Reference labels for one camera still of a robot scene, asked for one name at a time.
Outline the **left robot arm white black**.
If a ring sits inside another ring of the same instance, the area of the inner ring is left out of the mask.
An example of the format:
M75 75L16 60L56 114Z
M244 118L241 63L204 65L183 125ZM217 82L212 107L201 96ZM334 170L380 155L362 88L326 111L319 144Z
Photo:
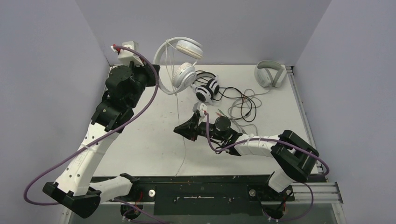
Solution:
M43 192L81 218L91 216L103 202L123 196L139 196L136 179L128 174L92 182L92 177L111 144L138 116L133 109L147 87L158 87L158 65L120 65L110 70L106 91L95 109L79 150L66 161L66 169Z

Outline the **white wired headphones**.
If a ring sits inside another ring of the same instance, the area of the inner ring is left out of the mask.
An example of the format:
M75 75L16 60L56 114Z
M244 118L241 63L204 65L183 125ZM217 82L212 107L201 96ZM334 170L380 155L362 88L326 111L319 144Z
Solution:
M174 54L169 53L168 49L172 48L188 57L193 58L193 63L184 62L178 69L175 69ZM195 71L195 65L198 60L203 57L202 45L188 37L173 37L164 41L163 44L158 48L154 56L153 63L159 65L161 63L162 56L164 58L164 66L167 71L172 89L169 90L165 87L162 80L159 79L159 89L167 94L174 95L177 102L177 119L180 125L180 113L179 113L179 101L178 94L183 90L187 89L192 85L197 73Z

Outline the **black and white headphones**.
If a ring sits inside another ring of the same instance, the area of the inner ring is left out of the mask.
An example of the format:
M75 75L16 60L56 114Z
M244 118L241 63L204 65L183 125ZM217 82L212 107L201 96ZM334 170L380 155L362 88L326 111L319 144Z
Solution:
M252 97L247 96L235 87L220 86L218 76L211 72L198 70L191 88L199 101L210 105L223 98L234 99L235 102L229 108L229 114L227 115L232 121L243 120L250 123L256 118L257 105Z

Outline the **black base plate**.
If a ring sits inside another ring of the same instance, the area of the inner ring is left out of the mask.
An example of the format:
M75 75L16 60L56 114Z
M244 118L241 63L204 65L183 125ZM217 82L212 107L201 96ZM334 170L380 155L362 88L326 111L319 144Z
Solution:
M154 215L261 216L263 207L281 211L281 206L297 201L300 183L289 185L282 193L267 186L268 175L221 176L140 176L134 177L126 202L153 205Z

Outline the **grey white over-ear headphones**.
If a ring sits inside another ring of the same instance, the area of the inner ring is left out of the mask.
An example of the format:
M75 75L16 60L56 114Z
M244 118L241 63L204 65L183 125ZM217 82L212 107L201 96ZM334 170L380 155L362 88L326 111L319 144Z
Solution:
M287 74L287 69L278 62L264 60L259 62L254 69L257 83L265 90L256 93L246 89L228 108L227 113L238 131L246 133L245 127L251 126L256 133L258 128L252 124L257 115L257 108L262 106L260 96L267 95L274 88L279 88Z

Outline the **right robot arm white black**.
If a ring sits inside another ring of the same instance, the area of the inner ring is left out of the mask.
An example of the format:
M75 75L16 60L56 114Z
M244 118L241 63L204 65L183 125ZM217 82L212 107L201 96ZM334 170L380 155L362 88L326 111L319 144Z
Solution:
M184 138L196 141L205 137L216 153L226 152L234 156L264 156L274 159L279 169L274 171L264 187L265 196L277 199L294 182L306 182L319 159L318 151L295 132L284 130L274 136L258 136L239 133L231 128L231 120L220 116L211 124L206 112L196 112L183 124L174 128Z

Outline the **aluminium rail frame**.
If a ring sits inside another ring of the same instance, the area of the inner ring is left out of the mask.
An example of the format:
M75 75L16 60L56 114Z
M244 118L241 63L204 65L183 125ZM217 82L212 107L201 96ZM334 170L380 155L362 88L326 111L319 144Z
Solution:
M337 188L337 184L334 182L315 182L315 178L317 175L311 175L308 182L300 183L307 187L306 190L299 189L297 192L297 201L290 202L291 204L297 203L307 203L310 207L313 207L315 204L331 204L334 210L337 210L342 204L342 198L340 192ZM114 177L95 177L93 175L92 182L101 182ZM121 212L124 219L128 219L128 210L127 206L130 206L136 210L143 211L145 208L144 205L139 205L137 202L126 202L121 199L115 198L109 200L107 202L116 202L121 204ZM271 209L268 206L263 207L262 215L265 215L270 221L273 221L275 224L286 222L286 218L276 219L273 217L273 212L281 213L277 209Z

